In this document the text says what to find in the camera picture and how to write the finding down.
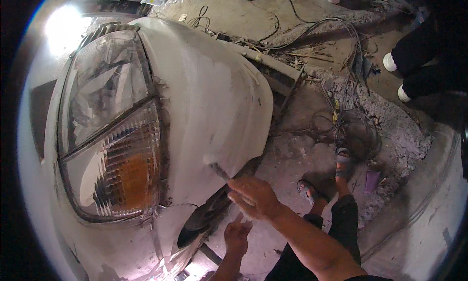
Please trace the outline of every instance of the forearm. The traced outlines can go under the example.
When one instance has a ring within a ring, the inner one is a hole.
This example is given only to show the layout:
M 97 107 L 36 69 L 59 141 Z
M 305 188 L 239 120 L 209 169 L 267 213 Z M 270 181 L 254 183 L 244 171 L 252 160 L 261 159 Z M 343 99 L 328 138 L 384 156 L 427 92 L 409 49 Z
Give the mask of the forearm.
M 226 252 L 210 281 L 235 281 L 239 277 L 243 255 Z
M 366 274 L 340 243 L 302 219 L 290 208 L 280 204 L 278 212 L 269 222 L 286 238 L 298 259 L 314 272 L 319 280 L 327 280 L 324 274 L 330 276 L 334 274 L 333 271 L 340 269 L 345 269 L 344 272 L 349 271 L 350 275 L 354 276 Z

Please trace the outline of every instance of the car wheel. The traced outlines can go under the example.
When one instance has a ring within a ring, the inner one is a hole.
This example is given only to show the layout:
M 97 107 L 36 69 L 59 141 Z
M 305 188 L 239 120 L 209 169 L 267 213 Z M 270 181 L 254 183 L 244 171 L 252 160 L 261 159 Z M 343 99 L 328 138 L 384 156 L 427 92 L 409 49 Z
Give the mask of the car wheel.
M 224 212 L 231 204 L 231 201 L 227 197 L 228 192 L 228 186 L 223 186 L 205 204 L 195 209 L 179 234 L 177 241 L 179 248 L 186 247 L 198 235 L 214 227 L 221 220 Z

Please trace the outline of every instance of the hand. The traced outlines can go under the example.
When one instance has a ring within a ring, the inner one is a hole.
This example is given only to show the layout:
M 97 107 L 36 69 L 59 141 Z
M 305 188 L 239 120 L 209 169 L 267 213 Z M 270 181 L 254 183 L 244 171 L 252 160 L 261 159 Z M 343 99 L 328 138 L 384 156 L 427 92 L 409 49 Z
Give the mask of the hand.
M 264 180 L 254 177 L 230 179 L 227 184 L 234 190 L 228 194 L 228 197 L 253 219 L 274 219 L 283 206 L 273 192 L 272 186 Z M 247 204 L 243 197 L 255 205 Z
M 247 235 L 252 229 L 252 222 L 241 223 L 243 217 L 244 215 L 239 213 L 234 222 L 229 223 L 224 231 L 226 255 L 233 254 L 242 257 L 247 252 Z

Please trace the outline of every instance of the bright light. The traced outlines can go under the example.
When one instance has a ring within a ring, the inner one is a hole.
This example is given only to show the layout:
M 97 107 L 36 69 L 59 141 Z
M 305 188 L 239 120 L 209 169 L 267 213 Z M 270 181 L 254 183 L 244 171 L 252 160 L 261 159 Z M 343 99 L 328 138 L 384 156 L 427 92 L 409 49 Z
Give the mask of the bright light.
M 91 17 L 81 17 L 77 8 L 73 6 L 57 9 L 45 25 L 50 51 L 60 55 L 75 50 L 91 21 Z

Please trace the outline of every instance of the person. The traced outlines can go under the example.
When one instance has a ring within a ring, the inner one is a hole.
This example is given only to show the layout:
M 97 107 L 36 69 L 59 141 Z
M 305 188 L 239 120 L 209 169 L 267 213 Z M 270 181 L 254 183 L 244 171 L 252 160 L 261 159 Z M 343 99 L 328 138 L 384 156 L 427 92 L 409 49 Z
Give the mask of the person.
M 383 58 L 403 77 L 398 98 L 410 100 L 444 91 L 468 90 L 467 0 L 425 0 L 429 16 Z M 439 62 L 424 66 L 435 57 Z
M 298 181 L 298 191 L 312 204 L 304 217 L 278 201 L 271 185 L 254 177 L 231 179 L 233 190 L 228 196 L 251 219 L 268 222 L 287 240 L 278 262 L 267 275 L 273 280 L 319 281 L 389 281 L 369 276 L 360 267 L 357 243 L 358 207 L 351 195 L 347 175 L 350 155 L 340 148 L 337 152 L 336 190 L 338 201 L 332 207 L 332 226 L 329 234 L 322 231 L 321 214 L 333 196 L 326 184 L 312 183 L 303 178 Z M 249 198 L 252 205 L 244 201 Z M 240 276 L 242 257 L 247 252 L 249 222 L 242 223 L 243 215 L 230 223 L 224 233 L 226 255 L 210 281 L 233 281 Z

